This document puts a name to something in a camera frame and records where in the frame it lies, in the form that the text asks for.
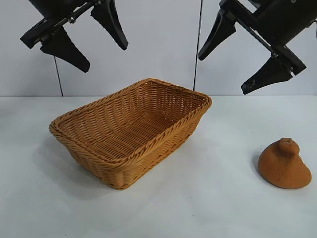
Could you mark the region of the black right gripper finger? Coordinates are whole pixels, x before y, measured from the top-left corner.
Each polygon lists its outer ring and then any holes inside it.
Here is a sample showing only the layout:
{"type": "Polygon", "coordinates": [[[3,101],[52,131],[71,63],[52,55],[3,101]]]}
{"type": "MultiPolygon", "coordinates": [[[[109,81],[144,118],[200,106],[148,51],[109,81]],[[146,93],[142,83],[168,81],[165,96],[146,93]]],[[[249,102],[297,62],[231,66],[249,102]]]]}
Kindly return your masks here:
{"type": "Polygon", "coordinates": [[[236,32],[236,20],[231,12],[217,13],[211,32],[198,53],[199,60],[204,60],[219,44],[236,32]]]}
{"type": "Polygon", "coordinates": [[[269,58],[253,76],[241,85],[241,90],[246,95],[260,88],[290,79],[291,73],[283,61],[279,57],[269,58]]]}

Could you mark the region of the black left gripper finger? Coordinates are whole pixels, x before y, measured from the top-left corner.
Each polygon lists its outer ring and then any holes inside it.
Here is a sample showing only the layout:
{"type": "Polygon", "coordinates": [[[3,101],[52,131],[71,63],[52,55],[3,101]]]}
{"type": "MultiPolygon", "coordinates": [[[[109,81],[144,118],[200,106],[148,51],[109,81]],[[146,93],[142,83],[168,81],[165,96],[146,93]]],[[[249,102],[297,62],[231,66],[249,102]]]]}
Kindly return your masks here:
{"type": "Polygon", "coordinates": [[[89,71],[89,61],[76,48],[63,27],[54,31],[51,35],[42,38],[41,43],[42,46],[40,49],[43,53],[60,58],[84,73],[89,71]]]}
{"type": "Polygon", "coordinates": [[[128,41],[122,30],[114,0],[98,0],[91,16],[111,35],[121,49],[128,48],[128,41]]]}

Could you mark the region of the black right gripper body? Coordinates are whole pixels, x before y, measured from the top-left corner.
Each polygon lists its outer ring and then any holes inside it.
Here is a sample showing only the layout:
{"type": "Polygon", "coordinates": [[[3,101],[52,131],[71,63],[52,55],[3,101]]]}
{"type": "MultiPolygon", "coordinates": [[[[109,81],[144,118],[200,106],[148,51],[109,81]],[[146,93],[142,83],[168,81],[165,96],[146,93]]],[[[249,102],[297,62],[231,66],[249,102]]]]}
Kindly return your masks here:
{"type": "Polygon", "coordinates": [[[281,57],[295,75],[306,69],[286,45],[316,20],[315,0],[269,0],[253,13],[238,0],[222,0],[219,6],[250,34],[256,32],[255,37],[264,39],[272,54],[281,57]]]}

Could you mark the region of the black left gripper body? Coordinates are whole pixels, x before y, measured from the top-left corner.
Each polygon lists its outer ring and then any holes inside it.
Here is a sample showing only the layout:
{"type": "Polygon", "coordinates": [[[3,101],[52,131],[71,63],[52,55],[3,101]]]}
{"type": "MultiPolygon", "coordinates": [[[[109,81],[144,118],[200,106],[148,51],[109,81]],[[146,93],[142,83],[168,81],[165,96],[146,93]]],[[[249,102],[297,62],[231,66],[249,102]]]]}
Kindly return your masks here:
{"type": "Polygon", "coordinates": [[[43,19],[30,28],[20,40],[32,48],[40,39],[62,27],[66,22],[73,23],[84,12],[93,9],[97,0],[31,0],[31,5],[43,19]]]}

